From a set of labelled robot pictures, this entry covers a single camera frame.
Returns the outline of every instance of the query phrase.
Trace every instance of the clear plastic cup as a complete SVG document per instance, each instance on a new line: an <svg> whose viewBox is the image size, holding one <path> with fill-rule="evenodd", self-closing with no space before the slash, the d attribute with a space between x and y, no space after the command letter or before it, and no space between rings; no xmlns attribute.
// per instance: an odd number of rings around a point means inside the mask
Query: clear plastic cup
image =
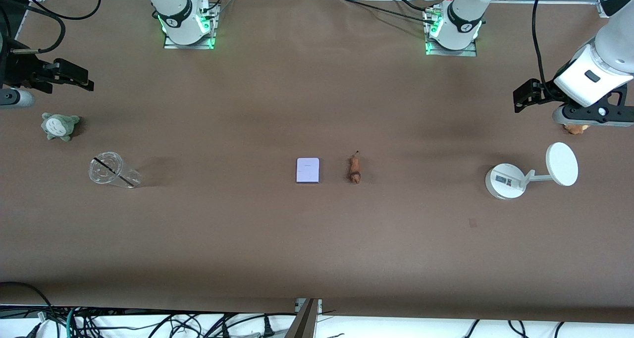
<svg viewBox="0 0 634 338"><path fill-rule="evenodd" d="M118 153L99 153L90 161L88 175L98 184L134 188L141 184L141 175L126 164Z"/></svg>

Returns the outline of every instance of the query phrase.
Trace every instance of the white desk lamp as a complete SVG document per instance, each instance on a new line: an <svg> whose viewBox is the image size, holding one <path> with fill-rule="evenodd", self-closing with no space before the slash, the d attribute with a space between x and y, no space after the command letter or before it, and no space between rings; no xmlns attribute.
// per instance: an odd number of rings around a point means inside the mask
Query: white desk lamp
<svg viewBox="0 0 634 338"><path fill-rule="evenodd" d="M554 180L560 186L572 186L577 181L579 166L575 153L562 142L555 142L546 150L547 175L535 175L535 170L524 174L511 164L500 164L486 174L485 183L489 193L501 200L511 200L526 191L529 182Z"/></svg>

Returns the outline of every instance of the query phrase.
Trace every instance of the brown table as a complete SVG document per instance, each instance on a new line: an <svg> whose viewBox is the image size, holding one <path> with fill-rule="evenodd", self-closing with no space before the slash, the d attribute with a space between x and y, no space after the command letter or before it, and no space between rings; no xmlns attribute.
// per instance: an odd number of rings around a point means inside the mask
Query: brown table
<svg viewBox="0 0 634 338"><path fill-rule="evenodd" d="M350 315L634 322L632 129L572 136L556 105L513 113L537 76L530 4L492 4L476 58L426 56L419 23L343 0L236 0L213 51L162 49L151 12L104 0L67 21L41 58L86 67L95 91L56 86L0 112L0 279L66 305L289 311L321 297ZM541 6L548 76L604 22L588 4ZM30 13L20 41L56 35ZM47 141L43 112L81 116L78 135ZM486 191L502 162L545 173L557 141L577 154L573 187ZM146 186L92 183L102 151ZM320 184L295 184L297 157L321 158Z"/></svg>

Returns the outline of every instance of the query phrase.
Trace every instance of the small brown toy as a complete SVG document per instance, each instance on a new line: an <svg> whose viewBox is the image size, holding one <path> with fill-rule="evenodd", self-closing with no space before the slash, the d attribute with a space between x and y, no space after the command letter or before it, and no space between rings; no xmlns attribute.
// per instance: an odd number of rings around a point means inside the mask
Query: small brown toy
<svg viewBox="0 0 634 338"><path fill-rule="evenodd" d="M564 129L573 135L581 135L584 130L589 128L589 125L576 125L573 123L568 123L564 125Z"/></svg>
<svg viewBox="0 0 634 338"><path fill-rule="evenodd" d="M350 158L350 173L348 173L348 177L355 184L359 184L361 182L361 167L359 166L359 151Z"/></svg>

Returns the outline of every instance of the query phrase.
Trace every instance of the green stuffed animal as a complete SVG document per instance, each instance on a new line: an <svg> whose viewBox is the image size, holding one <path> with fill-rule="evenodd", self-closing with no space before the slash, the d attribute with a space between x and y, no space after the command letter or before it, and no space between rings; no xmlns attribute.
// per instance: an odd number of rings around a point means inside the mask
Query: green stuffed animal
<svg viewBox="0 0 634 338"><path fill-rule="evenodd" d="M70 134L79 122L79 116L64 116L60 114L42 114L42 129L46 133L46 139L52 140L59 137L62 141L70 141Z"/></svg>

